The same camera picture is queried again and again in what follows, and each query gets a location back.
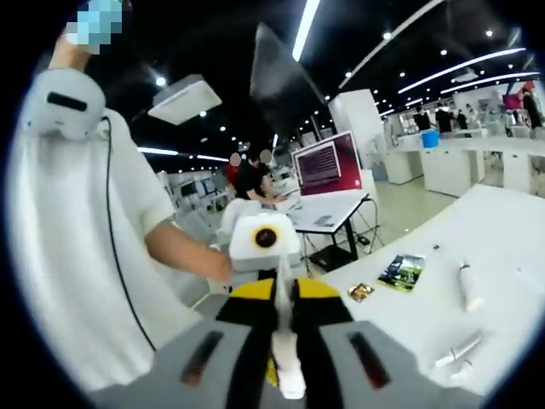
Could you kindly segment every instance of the white desk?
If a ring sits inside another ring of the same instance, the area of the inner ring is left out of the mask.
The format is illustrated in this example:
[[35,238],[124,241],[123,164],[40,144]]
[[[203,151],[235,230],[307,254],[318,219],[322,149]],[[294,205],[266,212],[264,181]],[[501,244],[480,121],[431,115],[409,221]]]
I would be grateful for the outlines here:
[[462,196],[485,176],[484,152],[500,152],[504,187],[529,193],[531,156],[545,157],[545,141],[507,137],[448,139],[434,149],[424,149],[414,142],[387,153],[402,156],[415,152],[420,153],[427,190]]
[[[368,320],[411,351],[422,374],[449,385],[458,366],[433,362],[477,329],[490,333],[471,355],[472,378],[462,387],[486,395],[508,375],[539,330],[545,309],[545,200],[497,187],[476,186],[431,221],[379,251],[325,275],[355,320]],[[377,283],[398,254],[426,257],[411,293]],[[457,270],[469,262],[485,305],[462,312]],[[364,282],[375,292],[362,303],[347,296]]]

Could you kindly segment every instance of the red shirt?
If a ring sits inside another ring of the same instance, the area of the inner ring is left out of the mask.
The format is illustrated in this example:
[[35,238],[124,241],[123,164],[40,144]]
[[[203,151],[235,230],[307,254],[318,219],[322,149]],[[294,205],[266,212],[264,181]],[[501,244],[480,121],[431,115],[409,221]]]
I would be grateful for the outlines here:
[[233,186],[235,186],[235,181],[237,180],[237,174],[238,174],[239,168],[238,166],[233,166],[231,164],[227,165],[227,168],[225,169],[225,173],[227,176],[227,180],[229,183],[231,183]]

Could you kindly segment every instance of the blue container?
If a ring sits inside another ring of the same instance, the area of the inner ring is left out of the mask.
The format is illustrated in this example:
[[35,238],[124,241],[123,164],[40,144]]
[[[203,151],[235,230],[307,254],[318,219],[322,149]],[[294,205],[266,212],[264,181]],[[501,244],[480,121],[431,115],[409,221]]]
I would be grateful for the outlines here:
[[439,145],[439,131],[425,130],[422,132],[422,145],[424,147],[437,147]]

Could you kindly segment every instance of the ceiling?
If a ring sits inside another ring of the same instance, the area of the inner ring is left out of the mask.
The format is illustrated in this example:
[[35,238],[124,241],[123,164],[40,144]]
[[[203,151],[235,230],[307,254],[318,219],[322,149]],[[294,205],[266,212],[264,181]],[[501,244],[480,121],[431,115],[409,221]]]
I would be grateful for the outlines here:
[[[322,0],[301,64],[322,93],[334,97],[340,92],[345,73],[382,41],[382,34],[393,31],[426,3]],[[130,21],[123,23],[123,34],[114,36],[112,46],[91,59],[88,74],[105,90],[108,106],[127,119],[140,147],[228,158],[236,152],[239,141],[270,146],[273,131],[249,97],[255,30],[264,22],[291,49],[305,4],[306,0],[255,0],[250,4],[242,0],[201,0],[189,6],[167,0],[132,0],[133,12]],[[494,32],[492,37],[485,35],[488,29]],[[430,97],[436,99],[461,72],[402,95],[398,90],[450,66],[505,49],[518,30],[497,18],[485,0],[446,1],[388,42],[342,91],[377,89],[379,112],[389,109],[390,104],[403,109],[407,98],[423,97],[427,88]],[[518,36],[510,45],[521,46],[523,37]],[[442,49],[448,54],[441,55]],[[488,60],[474,69],[485,70],[486,77],[523,71],[529,55],[523,52]],[[399,76],[401,72],[405,72],[404,78]],[[180,126],[147,116],[159,91],[157,75],[173,83],[192,73],[204,76],[223,100],[222,105],[205,118],[193,118]],[[318,123],[328,124],[326,107],[308,107],[308,114],[316,109]],[[220,131],[222,126],[227,130]],[[303,132],[311,130],[304,120],[300,126]],[[280,139],[290,136],[281,135]],[[168,172],[221,164],[188,157],[147,158],[156,171]]]

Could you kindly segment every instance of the black hair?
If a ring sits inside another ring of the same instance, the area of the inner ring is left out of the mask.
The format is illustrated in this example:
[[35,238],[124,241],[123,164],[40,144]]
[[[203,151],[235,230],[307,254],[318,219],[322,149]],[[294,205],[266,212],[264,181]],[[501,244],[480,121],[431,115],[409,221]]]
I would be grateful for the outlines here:
[[260,160],[261,152],[263,149],[260,149],[259,147],[253,147],[250,145],[250,149],[248,149],[248,152],[246,153],[246,158],[248,160],[251,160],[252,162]]

